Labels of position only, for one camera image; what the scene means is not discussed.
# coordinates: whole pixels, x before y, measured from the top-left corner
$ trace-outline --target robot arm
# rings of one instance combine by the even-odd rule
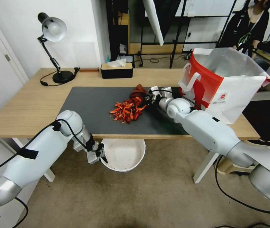
[[[89,163],[97,162],[100,157],[106,160],[103,144],[93,140],[76,112],[66,110],[58,115],[57,120],[45,127],[7,163],[0,177],[0,206],[13,200],[26,185],[41,178],[71,139],[76,151],[85,149]],[[65,121],[83,145],[76,140]]]
[[[234,164],[249,167],[259,165],[249,175],[249,180],[265,197],[270,199],[270,148],[243,143],[226,124],[202,110],[191,111],[191,105],[183,98],[173,99],[166,92],[153,92],[154,101],[175,123],[193,136],[207,150],[229,158]]]

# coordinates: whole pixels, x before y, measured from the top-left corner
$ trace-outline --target white bowl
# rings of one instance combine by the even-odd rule
[[[101,162],[111,170],[127,172],[134,169],[143,159],[145,142],[143,139],[103,139],[104,152],[108,164]]]

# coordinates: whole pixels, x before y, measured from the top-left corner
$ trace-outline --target door hinge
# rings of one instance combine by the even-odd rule
[[[11,59],[9,58],[9,56],[8,56],[7,54],[6,54],[4,57],[6,58],[6,60],[7,60],[8,62],[11,61]]]

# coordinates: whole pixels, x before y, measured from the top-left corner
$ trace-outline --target bag handle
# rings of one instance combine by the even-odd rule
[[[201,79],[201,75],[199,73],[194,73],[192,78],[190,79],[189,83],[187,84],[187,78],[186,78],[186,68],[190,66],[190,63],[187,63],[184,67],[183,67],[183,77],[182,79],[178,82],[178,85],[182,88],[183,91],[190,91],[196,81]]]

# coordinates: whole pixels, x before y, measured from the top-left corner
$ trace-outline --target black mat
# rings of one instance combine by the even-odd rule
[[[117,102],[129,98],[133,87],[73,87],[60,112],[77,112],[92,134],[187,135],[180,124],[173,122],[160,109],[149,106],[138,121],[120,124],[110,111]]]

